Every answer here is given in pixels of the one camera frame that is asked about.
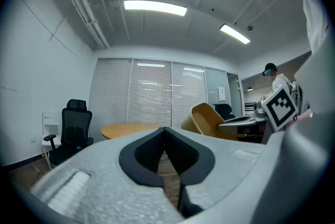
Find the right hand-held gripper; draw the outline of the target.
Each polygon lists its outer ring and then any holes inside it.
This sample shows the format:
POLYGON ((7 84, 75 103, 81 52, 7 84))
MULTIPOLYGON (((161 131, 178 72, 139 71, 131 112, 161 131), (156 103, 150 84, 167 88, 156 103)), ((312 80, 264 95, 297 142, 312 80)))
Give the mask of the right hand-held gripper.
POLYGON ((240 116, 225 120, 226 123, 218 124, 216 130, 225 136, 245 137, 251 134, 251 129, 256 122, 267 121, 274 132, 277 132, 297 114, 298 108, 290 92, 280 84, 254 104, 254 116, 240 116))

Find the glass door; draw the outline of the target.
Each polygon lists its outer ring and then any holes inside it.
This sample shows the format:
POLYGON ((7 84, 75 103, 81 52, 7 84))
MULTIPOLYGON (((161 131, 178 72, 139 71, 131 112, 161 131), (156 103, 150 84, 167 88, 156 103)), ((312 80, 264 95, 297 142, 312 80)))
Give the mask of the glass door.
POLYGON ((229 93, 230 93, 230 102, 232 108, 232 114, 236 117, 242 116, 242 99, 241 99, 241 91, 240 84, 238 80, 238 76, 235 74, 227 73, 227 79, 229 84, 229 93))

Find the beige plastic tray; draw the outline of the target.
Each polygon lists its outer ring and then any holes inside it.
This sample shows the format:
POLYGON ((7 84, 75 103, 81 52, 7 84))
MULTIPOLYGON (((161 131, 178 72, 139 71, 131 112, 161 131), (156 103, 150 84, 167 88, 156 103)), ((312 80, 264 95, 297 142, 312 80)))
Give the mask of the beige plastic tray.
POLYGON ((207 103, 194 105, 183 119, 181 129, 209 137, 238 141, 236 136, 229 136, 217 130, 219 124, 225 124, 221 116, 207 103))

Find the white window blind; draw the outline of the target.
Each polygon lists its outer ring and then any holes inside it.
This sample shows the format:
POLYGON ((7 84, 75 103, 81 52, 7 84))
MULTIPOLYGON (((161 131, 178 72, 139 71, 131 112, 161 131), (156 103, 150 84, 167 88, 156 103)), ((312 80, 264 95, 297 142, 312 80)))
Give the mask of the white window blind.
POLYGON ((95 68, 89 108, 92 127, 100 130, 126 122, 131 59, 99 59, 95 68))
POLYGON ((174 62, 172 64, 172 127, 179 128, 191 108, 206 101, 204 68, 174 62))
POLYGON ((161 127, 171 126, 170 62, 134 59, 131 68, 127 121, 161 127))

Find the black mesh office chair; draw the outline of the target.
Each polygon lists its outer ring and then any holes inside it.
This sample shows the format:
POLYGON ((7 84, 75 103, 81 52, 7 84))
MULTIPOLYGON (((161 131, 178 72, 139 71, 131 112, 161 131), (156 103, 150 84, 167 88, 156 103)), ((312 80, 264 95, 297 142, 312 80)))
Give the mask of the black mesh office chair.
POLYGON ((214 104, 214 108, 224 121, 235 118, 235 115, 232 114, 232 108, 229 104, 214 104))
POLYGON ((51 134, 43 138, 51 145, 46 154, 50 166, 57 166, 81 150, 91 146, 94 139, 88 136, 92 112, 87 109, 86 101, 71 99, 61 113, 62 131, 60 145, 55 145, 56 135, 51 134))

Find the person's right forearm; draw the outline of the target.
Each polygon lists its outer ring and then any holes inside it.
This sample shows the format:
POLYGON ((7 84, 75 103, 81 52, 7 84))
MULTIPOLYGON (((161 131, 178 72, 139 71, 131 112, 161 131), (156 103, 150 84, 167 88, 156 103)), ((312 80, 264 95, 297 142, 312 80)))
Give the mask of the person's right forearm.
POLYGON ((291 125, 293 125, 295 122, 300 120, 309 119, 313 116, 312 111, 309 109, 305 111, 303 114, 299 115, 297 118, 292 119, 290 122, 288 122, 285 126, 286 129, 288 129, 291 125))

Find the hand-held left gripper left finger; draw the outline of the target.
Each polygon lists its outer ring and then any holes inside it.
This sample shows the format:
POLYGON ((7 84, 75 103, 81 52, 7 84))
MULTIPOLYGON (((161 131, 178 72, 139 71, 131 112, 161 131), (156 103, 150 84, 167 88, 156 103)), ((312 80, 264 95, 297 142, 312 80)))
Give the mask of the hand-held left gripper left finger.
POLYGON ((152 131, 95 143, 54 167, 31 189, 48 209, 79 224, 178 224, 184 217, 161 187, 135 183, 119 154, 152 131))

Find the person's white printed shirt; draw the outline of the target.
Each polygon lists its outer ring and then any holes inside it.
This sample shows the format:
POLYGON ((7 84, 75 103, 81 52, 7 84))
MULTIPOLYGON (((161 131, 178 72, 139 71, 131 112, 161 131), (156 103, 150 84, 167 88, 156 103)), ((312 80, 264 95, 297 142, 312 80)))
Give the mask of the person's white printed shirt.
POLYGON ((313 115, 335 112, 335 24, 322 0, 303 0, 311 56, 296 72, 313 115))

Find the round wooden table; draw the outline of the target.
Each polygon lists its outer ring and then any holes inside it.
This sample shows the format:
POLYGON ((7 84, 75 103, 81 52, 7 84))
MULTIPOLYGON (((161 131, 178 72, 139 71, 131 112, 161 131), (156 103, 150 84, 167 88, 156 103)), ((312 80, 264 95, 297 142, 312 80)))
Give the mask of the round wooden table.
POLYGON ((106 139, 115 139, 133 133, 147 131, 151 129, 158 129, 160 126, 143 123, 124 123, 124 124, 112 124, 104 126, 101 129, 101 134, 106 139))

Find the long ceiling light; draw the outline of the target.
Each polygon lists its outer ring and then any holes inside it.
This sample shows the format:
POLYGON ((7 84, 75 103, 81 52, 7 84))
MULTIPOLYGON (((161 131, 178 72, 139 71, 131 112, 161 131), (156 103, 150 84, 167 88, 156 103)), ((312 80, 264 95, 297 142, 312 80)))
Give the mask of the long ceiling light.
POLYGON ((148 10, 161 13, 169 13, 178 16, 185 16, 187 8, 169 3, 144 1, 144 0, 126 0, 124 1, 125 10, 148 10))
POLYGON ((236 40, 239 40, 243 44, 248 44, 250 42, 250 40, 247 37, 245 37, 244 35, 242 35, 238 31, 236 31, 235 29, 231 28, 227 24, 223 24, 220 27, 220 31, 224 32, 225 34, 227 34, 227 35, 229 35, 233 38, 235 38, 236 40))

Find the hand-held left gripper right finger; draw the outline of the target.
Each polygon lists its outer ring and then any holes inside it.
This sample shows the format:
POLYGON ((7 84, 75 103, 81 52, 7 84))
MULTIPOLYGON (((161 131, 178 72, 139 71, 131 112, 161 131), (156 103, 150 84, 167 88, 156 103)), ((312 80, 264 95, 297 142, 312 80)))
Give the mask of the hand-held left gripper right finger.
POLYGON ((164 150, 180 177, 178 210, 189 218, 233 191, 265 146, 165 128, 164 150))

